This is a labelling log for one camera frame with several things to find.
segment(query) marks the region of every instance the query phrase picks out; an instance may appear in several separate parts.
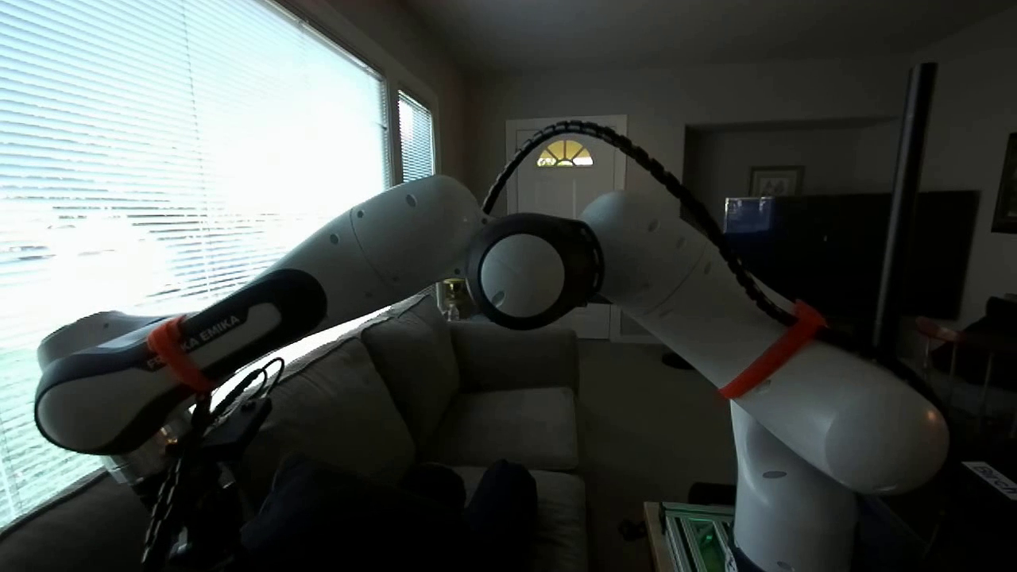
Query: framed picture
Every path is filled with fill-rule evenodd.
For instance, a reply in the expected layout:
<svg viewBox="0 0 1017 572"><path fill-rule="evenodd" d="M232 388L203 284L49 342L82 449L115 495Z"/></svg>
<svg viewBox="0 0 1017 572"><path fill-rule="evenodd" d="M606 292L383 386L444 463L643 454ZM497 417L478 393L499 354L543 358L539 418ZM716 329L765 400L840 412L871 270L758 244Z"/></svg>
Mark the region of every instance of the framed picture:
<svg viewBox="0 0 1017 572"><path fill-rule="evenodd" d="M1017 233L1017 133L1010 133L1003 159L1000 193L996 197L993 232Z"/></svg>
<svg viewBox="0 0 1017 572"><path fill-rule="evenodd" d="M805 168L800 165L753 167L749 170L749 196L789 196L801 192Z"/></svg>

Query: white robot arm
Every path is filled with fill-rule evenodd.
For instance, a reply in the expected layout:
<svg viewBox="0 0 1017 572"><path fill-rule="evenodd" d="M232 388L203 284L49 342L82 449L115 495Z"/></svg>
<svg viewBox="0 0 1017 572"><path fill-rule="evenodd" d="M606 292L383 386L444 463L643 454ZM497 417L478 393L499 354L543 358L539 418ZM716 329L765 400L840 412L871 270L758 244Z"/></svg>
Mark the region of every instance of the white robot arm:
<svg viewBox="0 0 1017 572"><path fill-rule="evenodd" d="M221 384L276 348L455 275L467 277L493 322L524 329L599 290L718 387L786 331L664 193L604 195L580 221L490 219L461 184L431 177L354 207L246 287L188 314L181 349ZM74 451L125 455L188 404L194 392L145 343L163 321L98 314L44 341L43 435ZM731 409L735 541L768 572L846 570L852 491L912 489L948 447L932 404L882 367L818 341Z"/></svg>

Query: white blinds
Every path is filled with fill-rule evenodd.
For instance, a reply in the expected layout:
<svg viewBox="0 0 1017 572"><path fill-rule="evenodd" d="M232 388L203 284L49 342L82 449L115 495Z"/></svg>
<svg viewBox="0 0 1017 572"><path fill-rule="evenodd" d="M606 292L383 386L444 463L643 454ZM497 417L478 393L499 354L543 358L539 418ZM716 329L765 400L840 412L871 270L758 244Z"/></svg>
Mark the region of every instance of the white blinds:
<svg viewBox="0 0 1017 572"><path fill-rule="evenodd" d="M403 182L434 174L434 125L431 112L406 92L399 92L399 136Z"/></svg>
<svg viewBox="0 0 1017 572"><path fill-rule="evenodd" d="M0 0L0 526L98 459L33 420L47 333L232 291L388 178L382 80L258 0Z"/></svg>

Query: sofa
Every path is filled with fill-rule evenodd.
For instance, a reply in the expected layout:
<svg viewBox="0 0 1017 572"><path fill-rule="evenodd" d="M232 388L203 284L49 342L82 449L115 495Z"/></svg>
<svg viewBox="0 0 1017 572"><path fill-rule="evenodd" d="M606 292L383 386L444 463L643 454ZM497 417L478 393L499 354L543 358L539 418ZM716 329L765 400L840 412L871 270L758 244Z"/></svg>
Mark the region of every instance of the sofa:
<svg viewBox="0 0 1017 572"><path fill-rule="evenodd" d="M416 296L287 364L235 476L256 506L291 453L384 483L431 461L469 497L484 467L508 459L537 484L530 569L585 570L577 391L571 330L446 323ZM146 525L131 490L97 473L0 532L0 570L134 570ZM378 533L398 542L412 523Z"/></svg>

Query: television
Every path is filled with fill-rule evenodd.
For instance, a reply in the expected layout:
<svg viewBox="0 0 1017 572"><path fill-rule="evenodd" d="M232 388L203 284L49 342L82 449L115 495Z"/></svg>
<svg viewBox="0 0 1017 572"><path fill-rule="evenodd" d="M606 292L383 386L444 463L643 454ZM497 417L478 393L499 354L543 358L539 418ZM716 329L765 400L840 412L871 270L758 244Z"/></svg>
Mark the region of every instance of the television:
<svg viewBox="0 0 1017 572"><path fill-rule="evenodd" d="M890 193L727 198L724 234L745 268L832 319L872 322L886 252ZM957 318L978 191L917 195L902 312Z"/></svg>

